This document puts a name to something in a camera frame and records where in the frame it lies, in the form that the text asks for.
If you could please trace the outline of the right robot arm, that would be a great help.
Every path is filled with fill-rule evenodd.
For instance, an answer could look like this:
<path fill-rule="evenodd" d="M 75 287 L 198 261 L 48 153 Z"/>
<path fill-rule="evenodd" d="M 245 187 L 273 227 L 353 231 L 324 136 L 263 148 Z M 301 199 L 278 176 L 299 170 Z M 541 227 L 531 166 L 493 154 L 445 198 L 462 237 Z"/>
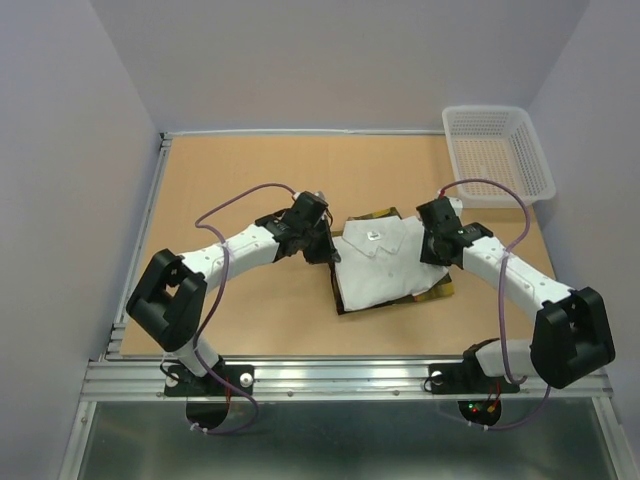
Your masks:
<path fill-rule="evenodd" d="M 555 389 L 610 364 L 616 357 L 602 296 L 543 274 L 509 252 L 485 226 L 460 220 L 462 203 L 442 197 L 418 206 L 424 227 L 421 261 L 456 266 L 485 281 L 499 302 L 511 301 L 533 324 L 529 340 L 488 340 L 468 350 L 463 384 L 482 390 L 495 378 L 512 384 L 538 377 Z"/>

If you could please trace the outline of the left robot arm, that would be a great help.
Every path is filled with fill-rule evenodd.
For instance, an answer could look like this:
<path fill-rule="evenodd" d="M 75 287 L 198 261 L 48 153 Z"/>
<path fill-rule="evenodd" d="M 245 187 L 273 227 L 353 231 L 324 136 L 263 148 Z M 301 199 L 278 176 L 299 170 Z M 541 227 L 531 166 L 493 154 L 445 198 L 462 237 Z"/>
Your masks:
<path fill-rule="evenodd" d="M 221 303 L 226 284 L 254 268 L 301 253 L 309 264 L 335 263 L 340 256 L 330 232 L 328 203 L 320 193 L 295 192 L 290 207 L 255 220 L 240 233 L 224 238 L 219 230 L 196 221 L 218 241 L 196 251 L 155 253 L 127 301 L 125 310 L 166 353 L 188 370 L 188 382 L 199 393 L 215 392 L 221 384 L 221 356 L 201 338 L 207 295 Z"/>

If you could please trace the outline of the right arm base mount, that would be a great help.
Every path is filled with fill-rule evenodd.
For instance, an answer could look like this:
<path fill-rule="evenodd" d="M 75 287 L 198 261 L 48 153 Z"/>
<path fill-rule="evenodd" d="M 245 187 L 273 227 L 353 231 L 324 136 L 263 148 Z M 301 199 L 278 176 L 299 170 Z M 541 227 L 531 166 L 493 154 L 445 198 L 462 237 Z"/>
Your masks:
<path fill-rule="evenodd" d="M 518 393 L 520 387 L 503 377 L 489 377 L 475 361 L 432 363 L 423 389 L 435 395 Z"/>

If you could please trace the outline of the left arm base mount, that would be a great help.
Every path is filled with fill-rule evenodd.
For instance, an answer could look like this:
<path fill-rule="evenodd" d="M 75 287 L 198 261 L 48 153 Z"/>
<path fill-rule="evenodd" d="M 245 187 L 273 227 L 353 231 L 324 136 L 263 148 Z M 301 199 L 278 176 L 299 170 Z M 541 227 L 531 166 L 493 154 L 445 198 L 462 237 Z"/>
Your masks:
<path fill-rule="evenodd" d="M 164 362 L 159 369 L 165 376 L 164 395 L 167 397 L 236 396 L 236 393 L 208 373 L 203 377 L 197 377 L 180 363 Z M 214 371 L 234 387 L 249 395 L 253 393 L 255 368 L 252 365 L 225 364 L 222 367 L 216 366 Z"/>

